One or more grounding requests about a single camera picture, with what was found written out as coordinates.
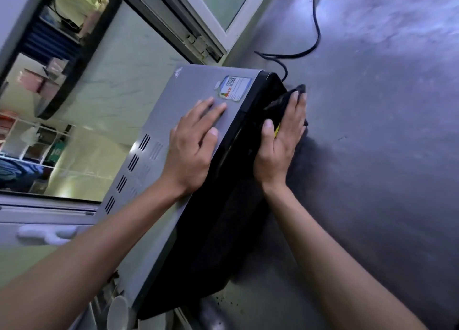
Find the hand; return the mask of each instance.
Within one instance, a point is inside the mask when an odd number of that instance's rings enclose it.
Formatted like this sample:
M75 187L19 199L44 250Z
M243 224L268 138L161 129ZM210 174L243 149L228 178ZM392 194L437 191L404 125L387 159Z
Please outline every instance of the hand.
M200 188L209 171L219 134L212 125L226 110L226 103L222 103L203 116L213 102L212 97L199 100L170 132L169 152L160 179L178 196Z
M260 149L255 158L253 172L264 191L267 188L285 185L287 169L296 144L306 127L306 94L298 99L298 91L290 96L277 136L271 120L266 120L262 128Z

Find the black cable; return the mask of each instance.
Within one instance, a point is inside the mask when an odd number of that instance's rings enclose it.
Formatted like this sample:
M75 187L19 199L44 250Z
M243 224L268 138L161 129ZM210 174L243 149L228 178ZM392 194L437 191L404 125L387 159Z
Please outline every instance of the black cable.
M300 53L295 53L295 54L270 54L270 53L261 53L259 51L255 51L256 54L258 54L261 58L265 60L271 60L273 62L276 62L280 66L284 68L284 78L282 79L282 82L287 78L288 76L288 70L285 64L283 64L279 59L296 59L296 58L301 58L304 57L307 54L310 54L313 50L315 50L318 46L318 43L320 42L320 28L318 26L317 22L317 17L316 17L316 0L313 0L313 18L314 18L314 25L317 31L317 40L313 44L313 46L310 49L307 49L306 51L300 52Z

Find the blue fabric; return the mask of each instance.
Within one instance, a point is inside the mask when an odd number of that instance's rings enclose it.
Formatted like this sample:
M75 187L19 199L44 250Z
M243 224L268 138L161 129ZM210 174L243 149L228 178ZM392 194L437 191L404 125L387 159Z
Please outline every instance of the blue fabric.
M80 48L79 44L37 18L19 51L47 66L51 58L73 61Z

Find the person's left hand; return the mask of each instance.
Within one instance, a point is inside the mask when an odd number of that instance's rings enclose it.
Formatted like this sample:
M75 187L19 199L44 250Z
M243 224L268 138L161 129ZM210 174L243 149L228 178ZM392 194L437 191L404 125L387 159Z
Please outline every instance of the person's left hand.
M179 196L200 188L209 171L219 133L212 125L226 110L226 103L221 103L203 115L213 102L212 97L198 101L170 132L169 152L160 180Z

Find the clothing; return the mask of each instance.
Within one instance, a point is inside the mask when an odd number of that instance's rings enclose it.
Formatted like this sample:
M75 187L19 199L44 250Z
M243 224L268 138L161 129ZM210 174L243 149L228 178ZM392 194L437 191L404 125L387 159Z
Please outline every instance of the clothing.
M79 27L90 14L103 11L107 4L108 0L55 0L56 11Z

